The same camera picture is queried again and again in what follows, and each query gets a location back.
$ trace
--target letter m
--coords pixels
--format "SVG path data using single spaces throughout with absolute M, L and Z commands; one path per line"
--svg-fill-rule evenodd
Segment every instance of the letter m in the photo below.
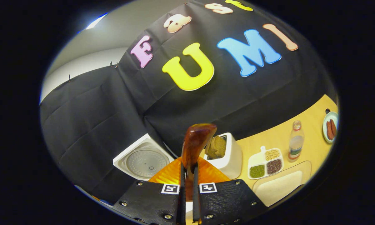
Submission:
M 265 56 L 265 61 L 268 64 L 272 64 L 282 58 L 282 56 L 260 36 L 257 30 L 246 30 L 244 36 L 249 43 L 248 45 L 231 37 L 225 38 L 217 44 L 217 47 L 226 49 L 226 51 L 235 58 L 242 69 L 240 71 L 242 77 L 247 77 L 257 70 L 256 66 L 251 65 L 247 59 L 263 67 L 264 61 L 262 54 Z

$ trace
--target water bottle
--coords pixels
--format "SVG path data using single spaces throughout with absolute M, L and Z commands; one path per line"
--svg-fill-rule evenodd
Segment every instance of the water bottle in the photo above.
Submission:
M 302 123 L 300 121 L 293 122 L 293 130 L 290 133 L 290 142 L 289 142 L 289 162 L 296 161 L 301 152 L 304 143 L 304 131 L 302 128 Z

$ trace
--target wooden table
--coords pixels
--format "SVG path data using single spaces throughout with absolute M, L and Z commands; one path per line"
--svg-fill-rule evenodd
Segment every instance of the wooden table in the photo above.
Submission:
M 237 140 L 237 144 L 242 148 L 243 163 L 242 172 L 236 179 L 244 180 L 250 188 L 253 188 L 253 185 L 258 179 L 251 180 L 248 178 L 248 160 L 252 155 L 259 153 L 261 151 L 260 147 L 263 145 L 266 149 L 279 148 L 282 151 L 284 162 L 283 170 L 308 160 L 312 164 L 311 177 L 316 174 L 331 148 L 331 144 L 325 141 L 322 133 L 322 123 L 327 108 L 332 112 L 338 112 L 337 105 L 327 95 L 323 95 L 315 104 L 290 120 L 261 133 Z M 296 160 L 296 162 L 289 162 L 289 137 L 292 131 L 293 121 L 295 120 L 300 120 L 302 122 L 304 145 L 299 159 Z M 204 152 L 205 151 L 202 151 L 200 154 L 201 157 L 204 157 Z

